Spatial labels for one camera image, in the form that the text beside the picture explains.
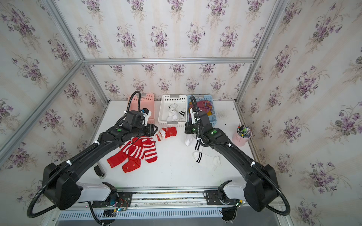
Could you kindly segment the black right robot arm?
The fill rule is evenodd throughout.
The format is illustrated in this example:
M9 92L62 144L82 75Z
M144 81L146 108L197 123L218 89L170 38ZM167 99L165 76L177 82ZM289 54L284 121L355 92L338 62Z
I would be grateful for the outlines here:
M205 112L197 107L196 98L190 96L193 104L191 121L185 125L185 134L196 135L200 146L214 149L226 158L244 178L244 200L255 211L267 208L270 211L287 216L291 207L278 185L276 172L270 165L263 166L239 149L219 128L214 128Z

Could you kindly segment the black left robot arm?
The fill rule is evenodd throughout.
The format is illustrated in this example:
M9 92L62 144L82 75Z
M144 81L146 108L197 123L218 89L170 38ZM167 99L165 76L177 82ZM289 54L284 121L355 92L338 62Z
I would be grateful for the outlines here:
M155 135L158 127L148 122L152 111L131 110L128 103L125 114L105 132L100 133L89 147L59 165L49 164L43 171L41 188L27 208L27 216L36 218L55 208L66 210L76 203L105 201L116 188L109 183L82 185L79 179L99 160L134 137Z

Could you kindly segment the red white striped sock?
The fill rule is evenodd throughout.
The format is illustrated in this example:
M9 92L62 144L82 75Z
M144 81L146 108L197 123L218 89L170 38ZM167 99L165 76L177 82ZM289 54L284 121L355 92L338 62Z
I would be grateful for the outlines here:
M158 159L156 142L151 137L134 137L120 147L120 150L132 158L145 160L153 163Z

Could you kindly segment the white ankle sock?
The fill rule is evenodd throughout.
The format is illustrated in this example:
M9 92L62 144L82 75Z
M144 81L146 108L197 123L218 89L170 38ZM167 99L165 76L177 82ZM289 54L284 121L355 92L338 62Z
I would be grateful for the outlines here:
M171 104L167 107L167 121L185 121L186 109L178 104Z

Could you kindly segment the purple striped sock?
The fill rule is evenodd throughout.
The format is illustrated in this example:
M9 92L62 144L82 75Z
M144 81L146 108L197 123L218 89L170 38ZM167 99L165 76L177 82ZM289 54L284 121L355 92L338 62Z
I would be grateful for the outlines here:
M210 101L207 100L200 100L197 101L197 107L200 111L207 113L208 116L212 115L212 104Z

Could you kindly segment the red santa christmas sock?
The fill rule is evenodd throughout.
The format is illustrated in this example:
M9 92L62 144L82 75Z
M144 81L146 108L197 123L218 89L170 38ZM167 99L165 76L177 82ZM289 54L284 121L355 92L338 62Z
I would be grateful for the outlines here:
M156 139L160 142L164 139L175 137L177 135L177 129L175 127L162 128L156 134Z

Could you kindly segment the white sock black stripes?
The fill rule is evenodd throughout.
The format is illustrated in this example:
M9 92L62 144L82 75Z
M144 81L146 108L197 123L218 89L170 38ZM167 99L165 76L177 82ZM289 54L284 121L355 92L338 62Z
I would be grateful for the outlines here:
M192 157L198 165L208 168L211 171L215 171L221 166L219 156L208 155L195 135L186 135L185 145L192 151Z

